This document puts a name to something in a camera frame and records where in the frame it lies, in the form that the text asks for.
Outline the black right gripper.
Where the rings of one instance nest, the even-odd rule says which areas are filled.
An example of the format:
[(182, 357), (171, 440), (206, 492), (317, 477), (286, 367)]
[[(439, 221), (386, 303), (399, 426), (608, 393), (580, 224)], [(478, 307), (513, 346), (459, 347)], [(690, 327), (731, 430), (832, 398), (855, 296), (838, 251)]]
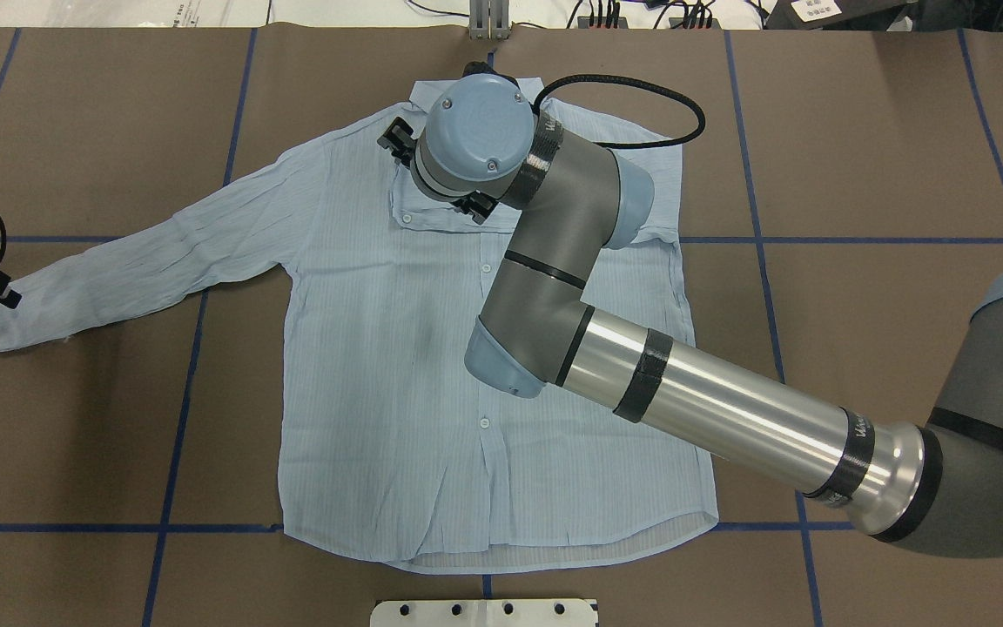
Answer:
[(482, 225), (494, 213), (499, 202), (491, 196), (479, 192), (461, 192), (439, 183), (423, 164), (419, 151), (419, 140), (413, 136), (414, 128), (403, 118), (394, 118), (377, 139), (382, 150), (389, 152), (410, 173), (417, 189), (434, 201), (450, 204), (458, 213), (471, 218), (475, 225)]

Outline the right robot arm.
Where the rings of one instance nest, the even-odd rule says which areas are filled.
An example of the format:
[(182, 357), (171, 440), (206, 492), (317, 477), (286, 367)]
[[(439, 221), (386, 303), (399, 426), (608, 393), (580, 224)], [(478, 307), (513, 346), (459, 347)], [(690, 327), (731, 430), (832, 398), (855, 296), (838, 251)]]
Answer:
[(395, 118), (378, 138), (422, 194), (476, 223), (499, 204), (519, 219), (465, 353), (491, 388), (533, 398), (547, 384), (630, 423), (681, 438), (841, 509), (881, 543), (944, 558), (1003, 557), (1003, 273), (970, 326), (923, 425), (866, 416), (749, 372), (582, 302), (604, 249), (636, 238), (656, 184), (628, 144), (581, 138), (544, 108), (574, 83), (680, 92), (616, 75), (567, 76), (528, 99), (512, 77), (472, 63), (421, 132)]

